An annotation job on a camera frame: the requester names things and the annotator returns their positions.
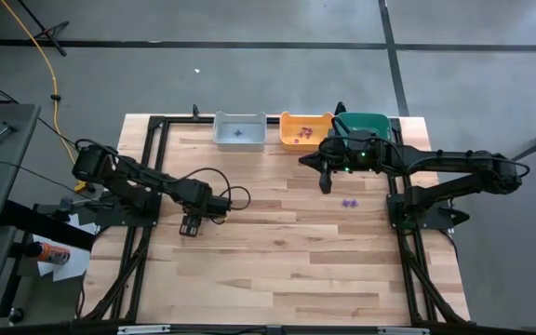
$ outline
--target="paper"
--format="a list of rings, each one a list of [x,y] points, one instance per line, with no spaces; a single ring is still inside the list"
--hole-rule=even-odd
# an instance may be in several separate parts
[[[94,223],[80,225],[78,215],[73,214],[70,216],[70,221],[67,223],[73,227],[77,227],[87,233],[95,234],[98,230],[98,226]],[[48,238],[34,235],[34,242],[49,243],[51,246],[59,246],[68,248],[70,250],[70,259],[63,265],[51,264],[47,262],[38,262],[38,272],[40,275],[46,275],[53,272],[53,281],[59,281],[79,275],[83,275],[88,266],[90,265],[90,252],[81,248],[74,248],[63,245],[58,242],[51,241]]]

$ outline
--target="yellow cable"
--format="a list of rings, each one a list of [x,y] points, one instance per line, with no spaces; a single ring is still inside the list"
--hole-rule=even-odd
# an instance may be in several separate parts
[[[45,54],[45,51],[43,51],[43,49],[38,44],[38,42],[36,42],[34,37],[30,34],[30,31],[28,31],[28,29],[26,28],[24,23],[22,23],[22,21],[20,20],[18,15],[16,15],[16,13],[11,9],[11,7],[9,7],[7,5],[6,0],[1,0],[1,3],[6,7],[7,11],[9,12],[9,14],[11,14],[11,16],[13,16],[14,19],[16,19],[16,22],[20,25],[20,27],[28,35],[28,37],[30,37],[30,39],[33,41],[33,43],[36,46],[36,48],[38,49],[38,51],[41,53],[41,56],[43,56],[43,59],[47,63],[48,70],[51,72],[51,79],[53,79],[53,94],[58,95],[57,94],[57,78],[55,78],[55,71],[53,71],[53,67],[51,66],[51,63],[48,61],[48,58],[47,58],[47,55]],[[59,110],[59,103],[56,100],[53,100],[53,126],[55,126],[55,130],[58,132],[58,134],[60,134],[62,136],[61,131],[60,131],[60,127],[57,124],[58,110]],[[74,155],[72,154],[72,149],[70,149],[70,147],[67,145],[67,143],[65,142],[64,139],[62,139],[62,138],[60,138],[60,139],[61,139],[61,143],[63,144],[63,146],[67,150],[67,154],[70,156],[70,159],[72,160],[72,163],[75,163]]]

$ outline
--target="plastic bin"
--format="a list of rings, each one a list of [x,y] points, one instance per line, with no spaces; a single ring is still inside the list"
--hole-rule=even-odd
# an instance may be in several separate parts
[[[332,128],[332,113],[316,115],[280,115],[280,141],[287,151],[312,152]]]
[[[386,115],[345,112],[338,114],[336,117],[338,117],[350,130],[368,129],[383,139],[390,140],[392,138],[390,120]],[[346,131],[344,131],[338,124],[336,128],[341,132],[342,136],[347,135]]]
[[[266,141],[266,114],[216,112],[213,139],[224,152],[262,152]]]

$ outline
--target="concrete floor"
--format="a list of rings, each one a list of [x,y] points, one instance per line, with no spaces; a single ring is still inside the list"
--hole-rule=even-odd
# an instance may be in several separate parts
[[[18,4],[9,0],[28,23]],[[236,42],[383,43],[377,0],[26,1],[47,24],[69,20],[62,38]],[[397,43],[536,45],[536,0],[389,0]],[[29,25],[33,32],[36,27]],[[0,5],[0,37],[24,38]],[[398,115],[385,50],[67,48],[47,54],[60,86],[60,126],[71,139],[117,143],[125,114],[351,111]],[[514,156],[536,136],[536,53],[398,52],[411,116],[426,118],[435,148]],[[51,80],[32,47],[0,47],[0,88],[43,107],[52,120]],[[58,139],[37,127],[23,165],[68,186],[71,163]],[[50,204],[67,192],[21,172],[12,198]],[[522,325],[481,280],[489,245],[476,222],[457,229],[461,273],[473,320]],[[30,287],[17,305],[26,323],[72,317],[79,281]],[[50,299],[52,291],[67,297]],[[28,298],[38,297],[30,305]],[[39,311],[47,311],[42,317]]]

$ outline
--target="wooden tabletop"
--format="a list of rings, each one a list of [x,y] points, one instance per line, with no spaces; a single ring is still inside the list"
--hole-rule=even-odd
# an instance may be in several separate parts
[[[121,154],[141,159],[149,116],[126,115]],[[406,144],[431,150],[423,118],[400,121]],[[332,193],[321,194],[318,172],[297,161],[303,153],[285,152],[278,125],[268,128],[263,153],[236,154],[217,150],[212,125],[170,127],[164,172],[179,177],[197,168],[218,168],[232,185],[248,188],[252,202],[246,210],[232,211],[223,225],[203,222],[199,236],[191,238],[179,235],[181,207],[164,196],[148,252],[138,322],[408,325],[398,243],[385,210],[385,175],[334,174]],[[214,172],[195,177],[208,182],[214,194],[226,188]],[[412,182],[433,185],[437,176],[421,172]],[[246,195],[234,191],[233,198],[239,207]],[[344,199],[356,199],[358,206],[345,208]],[[125,234],[126,228],[110,228],[93,248],[84,314],[114,282]],[[437,231],[423,231],[423,243],[433,282],[468,319],[451,244]],[[416,291],[425,315],[421,286]],[[125,306],[130,294],[131,281]]]

